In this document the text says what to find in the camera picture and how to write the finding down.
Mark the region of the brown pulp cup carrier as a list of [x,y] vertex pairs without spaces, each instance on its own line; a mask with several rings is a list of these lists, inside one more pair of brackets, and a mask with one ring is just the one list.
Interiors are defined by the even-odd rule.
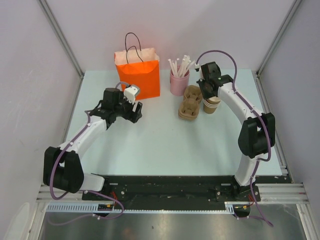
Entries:
[[183,120],[195,120],[200,111],[200,104],[203,100],[201,89],[195,85],[189,85],[183,94],[183,101],[178,109],[178,116]]

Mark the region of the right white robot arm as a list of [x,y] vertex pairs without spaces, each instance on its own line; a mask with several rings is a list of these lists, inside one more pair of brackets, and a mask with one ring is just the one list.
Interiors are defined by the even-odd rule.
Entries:
[[232,177],[230,194],[235,200],[242,201],[255,182],[259,162],[271,159],[271,149],[275,145],[275,116],[256,109],[237,90],[235,79],[228,74],[222,75],[215,62],[197,64],[195,70],[200,74],[197,84],[202,97],[205,100],[212,97],[222,100],[241,124],[237,140],[241,160]]

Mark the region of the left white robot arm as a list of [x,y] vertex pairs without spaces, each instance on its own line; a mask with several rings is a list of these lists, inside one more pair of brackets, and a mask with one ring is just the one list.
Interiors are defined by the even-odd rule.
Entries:
[[136,102],[140,88],[128,85],[124,90],[117,87],[106,88],[103,98],[92,109],[85,111],[87,122],[71,139],[58,147],[48,147],[44,152],[43,183],[49,187],[51,197],[58,196],[54,189],[65,193],[93,191],[100,200],[110,196],[111,188],[104,184],[102,176],[85,173],[81,158],[96,138],[107,131],[118,117],[136,123],[142,117],[141,102]]

